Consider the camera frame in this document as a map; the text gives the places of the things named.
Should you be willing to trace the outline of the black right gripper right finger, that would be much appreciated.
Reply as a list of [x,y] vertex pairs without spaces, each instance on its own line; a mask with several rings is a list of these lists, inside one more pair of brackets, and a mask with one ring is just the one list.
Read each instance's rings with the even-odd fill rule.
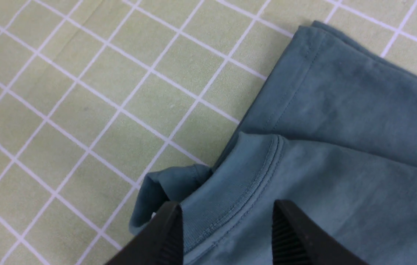
[[272,215],[274,265],[366,265],[293,201],[276,200]]

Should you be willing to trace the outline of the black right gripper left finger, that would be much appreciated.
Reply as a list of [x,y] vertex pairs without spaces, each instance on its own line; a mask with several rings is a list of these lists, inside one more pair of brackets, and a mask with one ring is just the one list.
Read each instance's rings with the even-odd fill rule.
[[183,211],[168,201],[107,265],[182,265],[183,251]]

